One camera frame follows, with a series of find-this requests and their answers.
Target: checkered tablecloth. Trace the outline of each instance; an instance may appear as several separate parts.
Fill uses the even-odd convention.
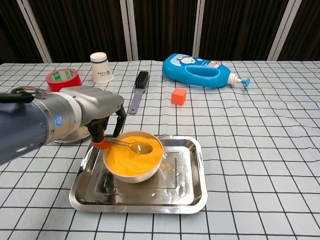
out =
[[[89,141],[51,143],[0,166],[0,239],[320,239],[320,62],[222,63],[250,86],[188,86],[163,77],[158,61],[112,62],[108,84],[92,81],[90,63],[0,65],[0,92],[47,88],[47,74],[70,67],[83,85],[122,95],[126,109],[138,72],[149,71],[123,131],[196,138],[208,189],[206,207],[192,215],[78,212],[68,196]],[[187,90],[182,107],[171,104],[175,87]]]

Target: tape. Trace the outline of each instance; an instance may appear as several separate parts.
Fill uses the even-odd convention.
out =
[[[77,70],[63,68],[51,72],[45,78],[52,92],[59,92],[62,88],[81,86],[81,80]]]

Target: white bowl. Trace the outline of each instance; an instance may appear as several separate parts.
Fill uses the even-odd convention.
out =
[[[161,148],[162,148],[162,152],[164,152],[164,147],[162,146],[162,143],[159,141],[158,138],[156,138],[154,135],[150,134],[150,133],[147,133],[147,132],[144,132],[144,131],[129,131],[129,132],[126,132],[126,133],[123,133],[123,134],[120,134],[116,140],[121,140],[121,139],[124,139],[126,137],[130,137],[130,136],[140,136],[140,137],[146,137],[146,138],[149,138],[149,139],[155,139],[158,141],[158,143],[160,144]],[[149,178],[151,178],[156,172],[157,170],[159,169],[160,167],[160,164],[161,164],[161,161],[163,159],[163,155],[162,154],[162,157],[161,159],[159,159],[159,162],[158,164],[153,168],[151,169],[150,171],[144,173],[144,174],[141,174],[141,175],[136,175],[136,176],[124,176],[124,175],[120,175],[120,174],[117,174],[113,171],[111,171],[109,168],[108,168],[108,165],[107,165],[107,155],[108,155],[108,150],[104,150],[104,153],[103,153],[103,162],[104,162],[104,165],[105,167],[109,170],[110,173],[112,173],[112,175],[116,178],[116,179],[119,179],[120,181],[122,182],[125,182],[125,183],[129,183],[129,184],[136,184],[136,183],[140,183],[140,182],[143,182]]]

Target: foam block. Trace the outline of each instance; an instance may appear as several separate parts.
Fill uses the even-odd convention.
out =
[[[185,103],[187,90],[176,87],[171,95],[171,103],[182,106]]]

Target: orange powder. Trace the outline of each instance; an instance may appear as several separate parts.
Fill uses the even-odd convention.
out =
[[[127,146],[112,145],[107,153],[106,165],[111,171],[122,176],[137,176],[150,171],[159,163],[164,153],[163,148],[154,138],[128,136],[122,141],[127,143],[141,141],[153,147],[152,152],[140,154]]]

